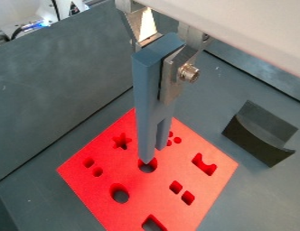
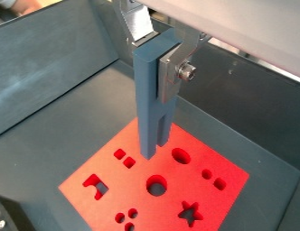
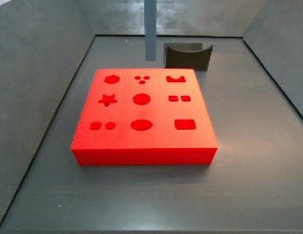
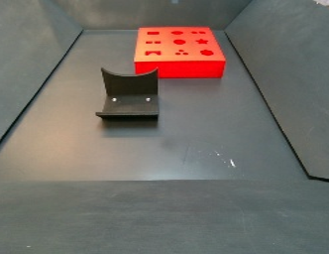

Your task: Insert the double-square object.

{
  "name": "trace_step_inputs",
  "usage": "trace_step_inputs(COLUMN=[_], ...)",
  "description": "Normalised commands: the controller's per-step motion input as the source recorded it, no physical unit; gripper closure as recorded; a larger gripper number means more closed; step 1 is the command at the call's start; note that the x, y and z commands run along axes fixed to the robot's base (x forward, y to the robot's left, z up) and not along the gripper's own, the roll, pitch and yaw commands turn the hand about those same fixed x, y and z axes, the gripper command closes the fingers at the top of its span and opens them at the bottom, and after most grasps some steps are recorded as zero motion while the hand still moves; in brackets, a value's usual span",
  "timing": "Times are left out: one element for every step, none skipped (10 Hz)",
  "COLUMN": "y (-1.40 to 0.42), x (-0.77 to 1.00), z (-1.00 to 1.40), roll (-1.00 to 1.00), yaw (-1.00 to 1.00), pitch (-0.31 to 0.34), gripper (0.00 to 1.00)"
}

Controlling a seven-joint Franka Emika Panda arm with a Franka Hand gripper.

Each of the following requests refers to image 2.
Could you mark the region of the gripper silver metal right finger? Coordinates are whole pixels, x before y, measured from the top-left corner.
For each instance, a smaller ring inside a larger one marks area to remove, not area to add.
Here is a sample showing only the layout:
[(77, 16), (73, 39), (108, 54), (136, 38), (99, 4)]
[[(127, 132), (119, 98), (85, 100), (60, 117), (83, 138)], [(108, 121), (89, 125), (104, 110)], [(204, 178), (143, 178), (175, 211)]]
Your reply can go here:
[(182, 81), (191, 81), (195, 67), (190, 63), (192, 54), (208, 41), (208, 36), (191, 26), (176, 22), (173, 27), (176, 45), (159, 58), (156, 95), (161, 103), (176, 96)]

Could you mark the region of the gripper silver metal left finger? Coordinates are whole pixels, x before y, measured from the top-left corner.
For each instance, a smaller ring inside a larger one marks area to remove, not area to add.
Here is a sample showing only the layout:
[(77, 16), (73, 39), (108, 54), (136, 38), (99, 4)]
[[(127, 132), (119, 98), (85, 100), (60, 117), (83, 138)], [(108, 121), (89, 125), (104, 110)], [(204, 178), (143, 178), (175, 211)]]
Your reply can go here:
[(112, 7), (123, 27), (127, 43), (136, 48), (157, 35), (148, 9), (136, 0), (112, 0)]

